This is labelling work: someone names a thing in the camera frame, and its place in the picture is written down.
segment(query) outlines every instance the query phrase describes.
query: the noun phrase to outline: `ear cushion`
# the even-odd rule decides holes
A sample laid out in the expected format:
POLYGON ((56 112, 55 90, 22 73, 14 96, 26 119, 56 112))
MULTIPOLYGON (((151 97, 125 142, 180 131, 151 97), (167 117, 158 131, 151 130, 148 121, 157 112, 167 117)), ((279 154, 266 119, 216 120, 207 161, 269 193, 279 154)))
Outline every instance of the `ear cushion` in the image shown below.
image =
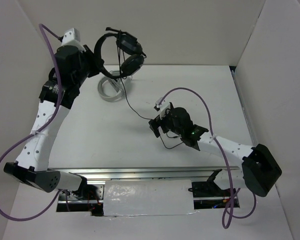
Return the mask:
POLYGON ((145 58, 141 54, 133 54, 121 65, 121 71, 125 76, 131 76, 144 64, 145 58))
POLYGON ((142 46, 135 38, 122 34, 116 38, 116 45, 126 54, 141 54, 143 52, 142 46))

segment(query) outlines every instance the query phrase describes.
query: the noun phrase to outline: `gray wall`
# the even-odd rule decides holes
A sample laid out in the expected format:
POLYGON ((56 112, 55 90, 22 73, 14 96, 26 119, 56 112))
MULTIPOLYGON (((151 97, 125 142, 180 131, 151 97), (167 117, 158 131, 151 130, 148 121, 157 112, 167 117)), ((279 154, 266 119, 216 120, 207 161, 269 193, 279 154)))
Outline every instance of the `gray wall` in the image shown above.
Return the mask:
MULTIPOLYGON (((34 122, 38 96, 51 60, 36 31, 12 0, 0 1, 0 156, 26 134, 34 122)), ((20 149, 4 162, 13 162, 20 149)), ((0 206, 10 213, 18 183, 0 166, 0 206)), ((0 240, 7 220, 0 215, 0 240)))
MULTIPOLYGON (((94 48, 106 27, 135 35, 145 64, 237 65, 265 0, 20 0, 31 22, 80 30, 94 48)), ((118 64, 114 39, 102 51, 118 64)))
POLYGON ((300 240, 300 4, 267 0, 236 69, 260 143, 283 170, 277 188, 292 235, 300 240))

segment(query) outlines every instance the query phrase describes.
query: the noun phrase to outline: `thin black wire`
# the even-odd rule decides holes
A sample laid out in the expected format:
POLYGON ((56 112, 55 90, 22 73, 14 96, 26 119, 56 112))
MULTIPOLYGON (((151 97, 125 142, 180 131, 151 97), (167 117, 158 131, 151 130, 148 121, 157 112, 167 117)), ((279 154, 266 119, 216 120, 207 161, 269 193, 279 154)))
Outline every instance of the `thin black wire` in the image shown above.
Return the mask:
MULTIPOLYGON (((119 32, 119 42, 121 43, 121 31, 119 32)), ((119 61, 119 73, 120 73, 120 75, 121 75, 121 74, 122 74, 122 72, 121 72, 121 49, 119 48, 119 46, 116 47, 116 51, 117 51, 117 54, 118 54, 118 61, 119 61)), ((125 60, 126 60, 125 52, 122 51, 122 53, 123 53, 123 60, 125 61, 125 60)), ((132 111, 134 111, 134 112, 135 112, 140 118, 142 118, 142 119, 145 119, 145 120, 152 120, 151 118, 146 118, 146 117, 141 116, 136 110, 134 110, 134 108, 133 108, 133 107, 130 105, 130 103, 129 103, 129 100, 128 100, 128 97, 127 97, 127 90, 126 90, 126 87, 125 87, 125 85, 124 85, 124 81, 122 80, 122 77, 120 77, 120 81, 121 81, 122 86, 123 86, 124 96, 125 96, 126 103, 129 105, 129 107, 132 109, 132 111)), ((171 138, 171 139, 175 139, 175 138, 178 137, 178 136, 169 137, 169 136, 168 136, 168 133, 167 133, 166 135, 167 135, 168 138, 171 138)), ((177 147, 177 146, 183 144, 183 142, 180 142, 179 144, 177 144, 177 145, 175 145, 175 146, 173 146, 173 147, 167 147, 167 146, 165 145, 163 139, 161 138, 161 136, 160 136, 160 139, 161 139, 161 141, 162 141, 162 143, 163 143, 163 146, 164 146, 166 149, 174 149, 175 147, 177 147)))
POLYGON ((177 145, 175 145, 175 146, 173 146, 173 147, 167 147, 166 145, 165 145, 165 142, 164 142, 164 140, 162 139, 162 137, 161 136, 159 136, 160 137, 160 139, 161 139, 161 142, 163 143, 163 146, 166 148, 166 149, 174 149, 175 147, 178 147, 179 145, 181 145, 181 144, 183 144, 184 142, 182 141, 182 142, 180 142, 179 144, 177 144, 177 145))

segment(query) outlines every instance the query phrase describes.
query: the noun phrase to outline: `white tabletop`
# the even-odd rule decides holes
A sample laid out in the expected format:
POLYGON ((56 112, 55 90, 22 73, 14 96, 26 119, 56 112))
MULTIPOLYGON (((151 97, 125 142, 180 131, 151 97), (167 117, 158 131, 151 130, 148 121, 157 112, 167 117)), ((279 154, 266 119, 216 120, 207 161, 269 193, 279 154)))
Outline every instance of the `white tabletop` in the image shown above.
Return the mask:
MULTIPOLYGON (((125 99, 107 102, 97 85, 103 75, 87 79, 55 140, 51 168, 141 168, 223 166, 219 157, 185 145, 165 149, 125 99)), ((155 102, 169 90, 186 87, 206 101, 214 133, 251 145, 249 131, 228 66, 150 66, 141 68, 128 90, 130 104, 139 114, 154 118, 155 102)), ((208 115, 194 94, 178 90, 167 97, 175 107, 185 108, 194 124, 209 128, 208 115)), ((172 147, 180 142, 162 136, 172 147)))

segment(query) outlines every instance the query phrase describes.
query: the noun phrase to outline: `black headset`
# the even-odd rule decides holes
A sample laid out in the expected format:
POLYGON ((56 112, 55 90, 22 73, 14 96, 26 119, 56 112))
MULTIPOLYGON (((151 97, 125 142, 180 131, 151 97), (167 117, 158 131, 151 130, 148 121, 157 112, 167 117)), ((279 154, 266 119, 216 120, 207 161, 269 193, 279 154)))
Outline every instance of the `black headset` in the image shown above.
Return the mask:
POLYGON ((106 33, 105 35, 100 37, 100 39, 94 46, 94 56, 96 57, 96 60, 100 65, 100 71, 103 73, 103 75, 111 79, 125 78, 127 76, 133 75, 141 68, 141 66, 144 64, 145 58, 147 57, 147 55, 143 52, 142 46, 140 45, 140 43, 138 43, 135 36, 132 36, 126 31, 116 30, 111 27, 107 27, 105 30, 112 32, 106 33), (114 76, 105 69, 105 61, 101 57, 102 44, 109 37, 116 37, 115 43, 117 47, 126 54, 131 55, 120 66, 121 73, 119 76, 114 76))

